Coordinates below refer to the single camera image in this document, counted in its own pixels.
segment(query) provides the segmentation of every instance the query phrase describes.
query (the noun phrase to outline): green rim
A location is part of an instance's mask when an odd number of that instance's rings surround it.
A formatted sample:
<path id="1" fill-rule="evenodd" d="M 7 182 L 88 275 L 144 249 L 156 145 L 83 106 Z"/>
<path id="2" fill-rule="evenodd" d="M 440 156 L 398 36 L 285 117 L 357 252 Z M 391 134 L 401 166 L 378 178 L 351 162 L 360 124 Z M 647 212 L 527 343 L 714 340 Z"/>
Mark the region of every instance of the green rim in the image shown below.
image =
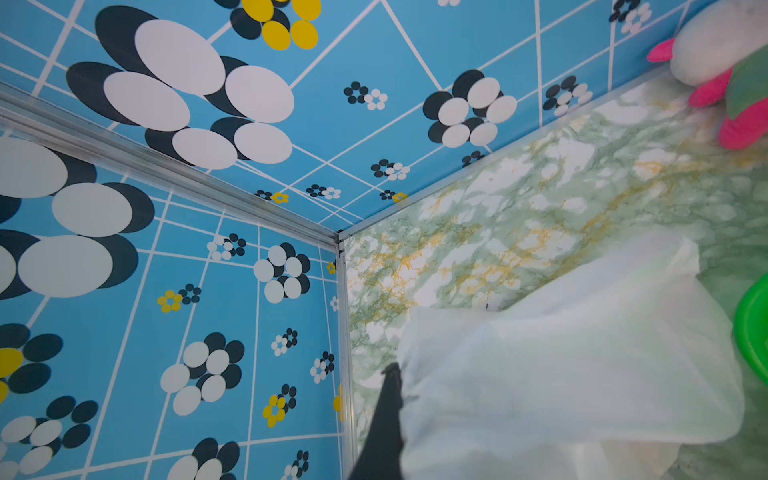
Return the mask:
<path id="1" fill-rule="evenodd" d="M 746 362 L 768 384 L 768 275 L 741 299 L 733 333 Z"/>

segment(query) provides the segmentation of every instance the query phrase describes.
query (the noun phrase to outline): pink ear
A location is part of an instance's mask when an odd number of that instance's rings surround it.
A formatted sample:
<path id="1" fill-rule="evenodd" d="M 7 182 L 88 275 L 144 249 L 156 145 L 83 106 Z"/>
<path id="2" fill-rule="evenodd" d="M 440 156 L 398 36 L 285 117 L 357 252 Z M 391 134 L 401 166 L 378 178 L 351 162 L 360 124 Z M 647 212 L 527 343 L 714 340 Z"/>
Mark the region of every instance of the pink ear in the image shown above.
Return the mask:
<path id="1" fill-rule="evenodd" d="M 672 60 L 672 45 L 674 45 L 674 38 L 662 41 L 650 51 L 648 54 L 648 61 L 659 63 L 660 61 Z"/>

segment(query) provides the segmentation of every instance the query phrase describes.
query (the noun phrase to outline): metal strip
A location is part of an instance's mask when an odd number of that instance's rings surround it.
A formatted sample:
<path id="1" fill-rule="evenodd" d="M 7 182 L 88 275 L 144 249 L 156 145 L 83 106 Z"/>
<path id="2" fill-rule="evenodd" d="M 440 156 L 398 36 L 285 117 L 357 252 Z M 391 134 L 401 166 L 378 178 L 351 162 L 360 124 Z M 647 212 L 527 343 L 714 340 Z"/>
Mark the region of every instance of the metal strip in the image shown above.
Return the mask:
<path id="1" fill-rule="evenodd" d="M 344 478 L 349 478 L 357 460 L 357 439 L 355 437 L 355 409 L 353 405 L 352 381 L 352 345 L 349 340 L 349 306 L 346 298 L 346 261 L 344 260 L 344 244 L 339 245 L 339 256 L 336 260 L 336 281 L 338 282 L 339 297 L 339 367 L 341 368 L 342 415 L 344 418 L 342 431 L 342 471 Z"/>
<path id="2" fill-rule="evenodd" d="M 455 172 L 454 174 L 448 175 L 442 180 L 438 180 L 434 184 L 419 190 L 413 195 L 410 195 L 405 200 L 401 200 L 397 204 L 394 204 L 391 207 L 387 207 L 386 209 L 378 212 L 377 214 L 372 215 L 371 217 L 366 218 L 365 220 L 362 220 L 359 223 L 355 223 L 350 228 L 342 231 L 339 234 L 339 240 L 344 241 L 345 239 L 351 237 L 352 235 L 355 235 L 356 233 L 360 233 L 366 228 L 376 225 L 378 222 L 391 217 L 392 215 L 396 214 L 400 210 L 403 210 L 407 206 L 413 205 L 416 202 L 428 197 L 429 195 L 432 195 L 433 193 L 440 191 L 443 188 L 446 188 L 448 185 L 453 184 L 454 182 L 457 182 L 462 178 L 468 177 L 469 175 L 476 173 L 480 169 L 485 168 L 485 166 L 487 166 L 491 162 L 496 161 L 499 158 L 507 157 L 517 149 L 524 147 L 525 145 L 528 145 L 532 141 L 538 140 L 539 138 L 543 138 L 544 136 L 551 133 L 552 131 L 557 130 L 558 128 L 563 127 L 566 124 L 572 122 L 575 118 L 578 118 L 584 114 L 588 114 L 592 112 L 595 108 L 620 97 L 621 95 L 627 93 L 632 88 L 637 87 L 639 84 L 643 84 L 646 81 L 659 77 L 668 71 L 669 71 L 668 65 L 662 65 L 660 67 L 654 68 L 648 73 L 643 74 L 640 77 L 637 77 L 634 80 L 623 84 L 621 87 L 608 92 L 602 97 L 597 98 L 595 101 L 592 101 L 583 107 L 579 107 L 579 109 L 573 111 L 572 113 L 566 114 L 563 117 L 557 119 L 556 121 L 553 121 L 550 124 L 546 124 L 544 127 L 538 128 L 532 131 L 530 134 L 527 134 L 524 137 L 521 137 L 516 141 L 513 141 L 506 147 L 503 147 L 501 150 L 497 150 L 492 154 L 486 155 L 482 162 L 475 162 L 469 167 L 462 168 L 461 170 Z"/>
<path id="3" fill-rule="evenodd" d="M 16 134 L 82 160 L 137 172 L 155 183 L 189 192 L 201 203 L 225 208 L 244 220 L 287 233 L 308 243 L 338 249 L 337 233 L 256 198 L 158 151 L 0 82 L 0 122 Z"/>

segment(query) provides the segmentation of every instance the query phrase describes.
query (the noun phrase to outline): marble floor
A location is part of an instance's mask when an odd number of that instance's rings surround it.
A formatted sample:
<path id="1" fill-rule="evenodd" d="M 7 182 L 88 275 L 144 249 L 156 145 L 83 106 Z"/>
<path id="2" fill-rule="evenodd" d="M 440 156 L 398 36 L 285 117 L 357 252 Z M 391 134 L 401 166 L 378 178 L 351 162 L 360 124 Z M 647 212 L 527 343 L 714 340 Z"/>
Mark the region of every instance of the marble floor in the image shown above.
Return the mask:
<path id="1" fill-rule="evenodd" d="M 699 244 L 733 314 L 768 273 L 768 138 L 723 150 L 723 106 L 690 92 L 663 74 L 345 242 L 359 445 L 411 306 L 504 309 L 658 223 Z M 768 387 L 746 371 L 745 390 L 743 431 L 684 446 L 665 478 L 764 478 Z"/>

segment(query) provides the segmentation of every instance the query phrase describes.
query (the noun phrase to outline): stuffed toy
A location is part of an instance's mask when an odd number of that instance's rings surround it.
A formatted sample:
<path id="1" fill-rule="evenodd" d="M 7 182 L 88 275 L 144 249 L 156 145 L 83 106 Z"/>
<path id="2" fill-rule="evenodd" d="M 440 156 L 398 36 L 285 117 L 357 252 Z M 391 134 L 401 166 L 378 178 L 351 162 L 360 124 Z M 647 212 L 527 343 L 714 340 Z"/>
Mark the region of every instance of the stuffed toy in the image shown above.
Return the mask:
<path id="1" fill-rule="evenodd" d="M 648 60 L 669 61 L 675 78 L 697 87 L 691 107 L 725 99 L 723 147 L 740 150 L 768 132 L 768 0 L 715 2 Z"/>

